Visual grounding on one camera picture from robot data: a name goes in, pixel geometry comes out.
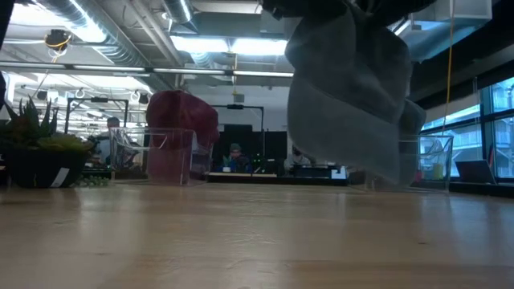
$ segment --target succulent plant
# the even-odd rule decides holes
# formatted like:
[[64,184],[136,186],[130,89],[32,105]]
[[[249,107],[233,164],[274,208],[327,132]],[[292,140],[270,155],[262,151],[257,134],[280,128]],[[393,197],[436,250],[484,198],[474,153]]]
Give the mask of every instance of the succulent plant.
[[6,104],[6,109],[9,112],[10,121],[0,126],[0,146],[4,148],[86,152],[93,146],[93,143],[83,142],[76,136],[56,132],[59,108],[52,112],[50,102],[47,103],[41,123],[39,123],[39,111],[30,96],[25,106],[20,100],[18,114],[9,104]]
[[7,142],[14,146],[34,146],[37,145],[38,139],[50,137],[57,130],[57,112],[59,109],[53,111],[50,121],[51,103],[47,104],[41,124],[39,123],[39,111],[31,97],[29,97],[25,106],[22,105],[22,100],[20,100],[19,114],[14,112],[9,104],[5,105],[9,112],[10,121],[3,125],[0,131],[0,135],[4,139],[3,145]]
[[55,133],[53,136],[43,137],[38,140],[38,146],[41,149],[55,151],[85,152],[91,149],[93,145],[91,141],[83,142],[76,136],[63,133]]

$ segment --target black planter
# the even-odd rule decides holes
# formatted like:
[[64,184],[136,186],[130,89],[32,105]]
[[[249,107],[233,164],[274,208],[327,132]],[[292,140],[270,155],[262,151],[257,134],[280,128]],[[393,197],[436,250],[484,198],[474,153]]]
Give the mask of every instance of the black planter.
[[80,177],[88,159],[88,152],[11,149],[5,158],[12,180],[20,187],[50,188],[57,178],[60,179],[59,188],[66,188]]

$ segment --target desk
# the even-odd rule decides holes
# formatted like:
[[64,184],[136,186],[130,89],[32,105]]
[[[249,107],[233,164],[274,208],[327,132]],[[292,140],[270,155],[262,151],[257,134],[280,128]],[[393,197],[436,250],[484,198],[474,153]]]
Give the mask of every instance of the desk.
[[0,288],[514,288],[514,203],[349,188],[0,194]]

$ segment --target potted plant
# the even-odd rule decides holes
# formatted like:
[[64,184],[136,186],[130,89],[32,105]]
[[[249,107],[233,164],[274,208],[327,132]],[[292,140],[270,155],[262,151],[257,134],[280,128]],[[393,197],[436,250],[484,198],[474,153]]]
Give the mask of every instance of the potted plant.
[[47,104],[43,120],[34,102],[19,103],[19,114],[6,104],[10,121],[0,127],[0,148],[13,181],[23,188],[68,187],[80,177],[92,144],[56,132],[57,112]]

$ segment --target person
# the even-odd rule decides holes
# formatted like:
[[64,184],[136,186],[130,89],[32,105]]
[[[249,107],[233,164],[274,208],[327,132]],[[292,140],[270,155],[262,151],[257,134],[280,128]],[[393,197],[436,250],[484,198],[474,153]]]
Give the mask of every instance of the person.
[[107,128],[119,128],[120,127],[120,119],[111,116],[107,119]]
[[296,147],[292,146],[292,153],[284,161],[284,168],[289,172],[295,165],[311,165],[311,161]]
[[[107,129],[110,128],[119,128],[120,127],[120,119],[111,116],[107,119]],[[96,140],[98,141],[98,145],[96,146],[96,153],[100,155],[100,160],[103,164],[110,164],[109,157],[111,156],[111,141],[109,136],[109,131],[102,132]]]
[[234,143],[230,145],[229,157],[223,157],[223,167],[220,170],[226,172],[225,168],[230,168],[231,173],[252,172],[250,159],[243,155],[239,144]]

